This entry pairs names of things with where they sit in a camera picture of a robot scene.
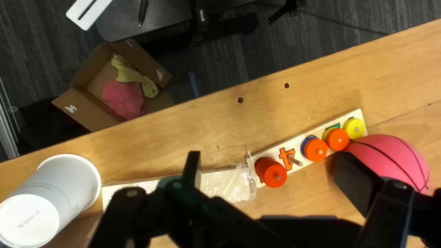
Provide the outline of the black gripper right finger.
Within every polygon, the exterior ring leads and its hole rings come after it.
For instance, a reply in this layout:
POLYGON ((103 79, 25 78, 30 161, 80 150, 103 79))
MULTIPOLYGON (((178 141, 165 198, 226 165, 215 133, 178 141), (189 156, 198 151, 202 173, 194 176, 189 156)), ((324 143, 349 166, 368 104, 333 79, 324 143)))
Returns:
POLYGON ((351 152, 336 152, 332 159, 332 177, 357 210, 366 216, 384 180, 351 152))

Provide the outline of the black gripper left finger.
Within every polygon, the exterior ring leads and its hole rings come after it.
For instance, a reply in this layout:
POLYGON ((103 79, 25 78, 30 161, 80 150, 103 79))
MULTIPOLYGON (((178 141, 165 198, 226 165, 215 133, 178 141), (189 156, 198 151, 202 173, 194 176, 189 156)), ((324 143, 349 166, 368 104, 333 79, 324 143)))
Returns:
POLYGON ((200 151, 191 150, 187 152, 187 158, 185 162, 182 178, 194 187, 200 187, 201 184, 201 172, 200 172, 200 151))

